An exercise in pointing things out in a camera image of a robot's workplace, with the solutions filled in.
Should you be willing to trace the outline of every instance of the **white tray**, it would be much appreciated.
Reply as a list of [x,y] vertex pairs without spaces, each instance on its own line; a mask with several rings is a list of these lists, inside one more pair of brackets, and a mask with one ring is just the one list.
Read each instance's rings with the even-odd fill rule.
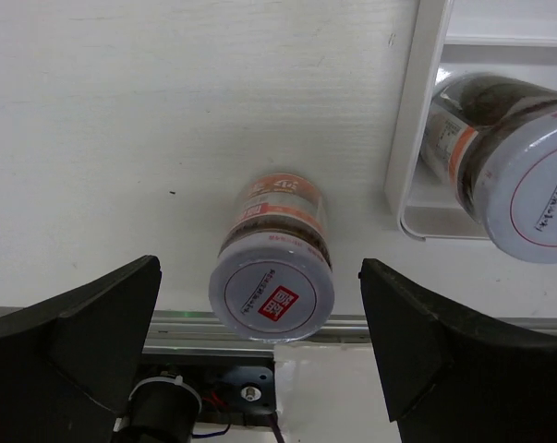
[[433,58],[421,47],[432,42],[414,39],[385,194],[411,237],[482,240],[483,228],[418,158],[436,72],[496,72],[557,90],[557,1],[456,0],[448,15]]

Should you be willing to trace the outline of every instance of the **white label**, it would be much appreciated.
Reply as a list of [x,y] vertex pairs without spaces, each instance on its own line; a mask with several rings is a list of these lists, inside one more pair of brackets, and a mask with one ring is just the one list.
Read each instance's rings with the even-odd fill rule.
[[433,102],[424,131],[422,157],[444,183],[456,186],[459,164],[477,134],[472,126]]

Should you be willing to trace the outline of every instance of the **red square logo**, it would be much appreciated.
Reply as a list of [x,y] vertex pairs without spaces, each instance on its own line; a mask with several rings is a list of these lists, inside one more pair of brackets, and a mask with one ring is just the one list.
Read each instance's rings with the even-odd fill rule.
[[278,286],[258,312],[271,321],[278,321],[296,300],[298,300],[298,295],[284,286]]

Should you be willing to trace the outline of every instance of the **scratch mark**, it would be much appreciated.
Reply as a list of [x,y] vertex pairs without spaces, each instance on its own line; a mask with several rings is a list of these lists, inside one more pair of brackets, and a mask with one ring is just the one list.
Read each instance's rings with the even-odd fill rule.
[[111,16],[111,17],[82,17],[82,18],[70,18],[72,21],[86,21],[86,20],[116,20],[117,18],[124,18],[124,16]]

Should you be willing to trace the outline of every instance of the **wire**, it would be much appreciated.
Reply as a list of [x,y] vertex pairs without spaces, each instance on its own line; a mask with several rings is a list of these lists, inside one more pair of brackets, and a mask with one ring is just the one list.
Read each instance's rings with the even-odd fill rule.
[[210,434],[192,434],[192,438],[194,438],[195,440],[212,438],[212,437],[220,437],[225,435],[227,432],[229,432],[229,429],[231,429],[231,414],[230,412],[227,411],[225,403],[221,399],[219,399],[214,392],[212,393],[212,398],[214,400],[209,399],[208,397],[202,397],[202,400],[207,401],[212,406],[214,406],[214,409],[216,410],[217,413],[221,413],[219,406],[224,408],[224,413],[226,414],[226,419],[227,419],[226,428],[223,429],[222,431],[211,432]]
[[276,441],[278,443],[285,443],[285,438],[282,435],[282,431],[280,430],[280,426],[278,426],[278,420],[276,419],[276,414],[271,413],[270,415],[266,415],[266,420],[268,421],[268,425],[274,432],[274,436],[276,437]]

